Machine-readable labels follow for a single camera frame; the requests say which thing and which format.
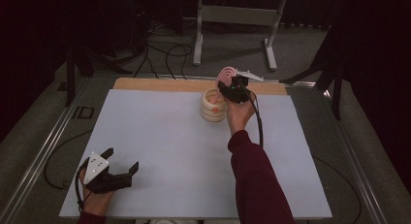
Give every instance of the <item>metal stand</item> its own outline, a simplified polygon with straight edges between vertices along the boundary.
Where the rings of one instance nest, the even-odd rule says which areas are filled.
[[[71,34],[64,21],[60,21],[60,36],[64,41],[67,48],[67,100],[66,107],[69,107],[76,96],[76,80],[75,80],[75,69],[76,65],[79,71],[84,77],[91,77],[94,74],[94,69],[90,64],[89,57],[93,60],[98,61],[113,71],[119,74],[131,74],[132,72],[126,71],[115,64],[108,61],[106,58],[98,55],[90,48],[81,45],[77,39]]]
[[[309,69],[299,73],[296,76],[293,76],[286,80],[280,80],[281,83],[294,83],[299,81],[307,76],[310,76],[316,72],[323,71],[320,78],[315,82],[314,88],[319,90],[327,90],[334,80],[334,88],[332,94],[332,112],[335,115],[335,118],[340,120],[339,115],[339,100],[341,97],[341,85],[342,85],[342,74],[344,69],[344,62],[341,56],[337,53],[334,54],[329,60],[311,65]]]
[[[277,69],[277,64],[275,63],[274,52],[272,50],[272,42],[274,40],[275,33],[277,32],[286,1],[287,0],[281,0],[277,10],[264,10],[206,6],[203,5],[203,0],[199,0],[197,11],[197,38],[196,45],[194,47],[193,64],[195,66],[199,66],[201,64],[203,47],[203,21],[255,24],[272,27],[269,38],[265,39],[264,43],[269,61],[269,69],[275,71]]]

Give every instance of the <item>dark background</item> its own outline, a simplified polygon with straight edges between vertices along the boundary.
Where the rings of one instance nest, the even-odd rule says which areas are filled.
[[[331,27],[314,63],[327,60],[334,50],[344,48],[344,78],[351,82],[409,191],[410,1],[288,0],[282,18],[286,26]],[[204,0],[205,4],[214,2]],[[61,21],[82,44],[114,55],[115,48],[130,46],[131,32],[121,30],[136,24],[131,22],[144,5],[151,16],[183,33],[181,17],[196,16],[197,0],[146,0],[133,12],[130,5],[130,0],[0,0],[0,141],[64,63]],[[226,5],[276,7],[275,2],[261,0],[230,0]],[[138,44],[139,38],[134,35],[132,45]]]

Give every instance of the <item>cuff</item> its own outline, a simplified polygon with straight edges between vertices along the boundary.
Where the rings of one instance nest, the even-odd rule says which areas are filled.
[[[104,224],[106,223],[105,216],[98,216],[88,212],[81,212],[79,215],[79,224]]]
[[[236,131],[229,141],[229,150],[234,153],[242,144],[251,143],[250,137],[247,131],[238,130]]]

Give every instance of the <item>white cup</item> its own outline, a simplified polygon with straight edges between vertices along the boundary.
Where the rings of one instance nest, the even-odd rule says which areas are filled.
[[[203,93],[202,96],[202,117],[211,122],[218,122],[226,117],[227,104],[224,101],[224,97],[218,98],[215,104],[210,103],[217,95],[217,89],[210,89]]]

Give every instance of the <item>red sleeve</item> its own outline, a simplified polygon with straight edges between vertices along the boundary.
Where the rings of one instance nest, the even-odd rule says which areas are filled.
[[[82,212],[79,215],[79,222],[78,224],[105,224],[106,223],[105,216],[98,216],[88,212]]]
[[[263,148],[240,130],[231,137],[229,150],[241,224],[296,223]]]

